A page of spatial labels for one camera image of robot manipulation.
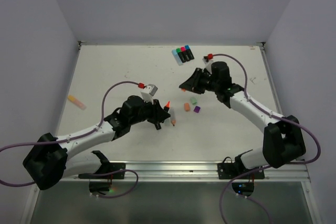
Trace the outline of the orange cap black highlighter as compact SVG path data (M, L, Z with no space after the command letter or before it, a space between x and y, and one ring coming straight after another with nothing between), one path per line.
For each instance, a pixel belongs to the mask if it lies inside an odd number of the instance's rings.
M161 107L159 101L156 101L156 111L155 111L155 123L154 126L156 130L161 129L161 124L164 123L166 119L170 119L170 101L164 107Z

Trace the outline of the green pastel cap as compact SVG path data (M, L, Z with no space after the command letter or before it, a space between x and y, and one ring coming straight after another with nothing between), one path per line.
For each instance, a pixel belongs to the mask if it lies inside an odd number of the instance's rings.
M192 105L197 105L197 99L195 97L191 97L190 102Z

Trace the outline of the orange pastel cap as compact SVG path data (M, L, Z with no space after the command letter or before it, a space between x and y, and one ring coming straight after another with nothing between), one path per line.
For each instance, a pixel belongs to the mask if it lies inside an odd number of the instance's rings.
M187 111L190 111L190 105L189 103L184 103L184 110L187 112Z

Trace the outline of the purple cap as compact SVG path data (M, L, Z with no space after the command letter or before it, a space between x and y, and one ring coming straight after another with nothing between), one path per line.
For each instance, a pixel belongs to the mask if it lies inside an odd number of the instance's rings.
M201 108L199 106L195 106L195 108L194 108L194 112L195 113L199 113L200 110L201 110Z

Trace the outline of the green pastel highlighter body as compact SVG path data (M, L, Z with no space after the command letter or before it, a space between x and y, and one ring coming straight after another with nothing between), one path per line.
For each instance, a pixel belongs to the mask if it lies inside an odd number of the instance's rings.
M170 119L166 119L166 120L164 121L164 125L167 126L167 127L169 127L169 126L171 125L171 121L170 121Z

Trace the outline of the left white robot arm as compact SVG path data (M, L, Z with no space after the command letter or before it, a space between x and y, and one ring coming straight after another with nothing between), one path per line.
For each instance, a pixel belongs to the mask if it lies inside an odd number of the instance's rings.
M161 106L159 100L149 102L132 95L99 124L62 137L44 134L25 157L23 166L41 190L51 188L67 176L92 173L104 178L109 165L101 155L97 161L92 158L79 161L75 157L94 146L123 137L131 126L144 121L160 130L170 116L169 107Z

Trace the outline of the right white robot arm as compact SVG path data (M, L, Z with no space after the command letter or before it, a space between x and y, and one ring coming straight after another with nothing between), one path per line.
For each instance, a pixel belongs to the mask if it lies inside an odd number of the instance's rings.
M225 62L214 62L205 69L196 68L179 87L197 94L214 92L219 102L243 115L263 133L260 148L235 157L236 176L246 178L254 168L261 166L279 168L305 154L306 147L301 129L297 127L297 118L284 117L258 102L252 102L245 94L245 88L232 82Z

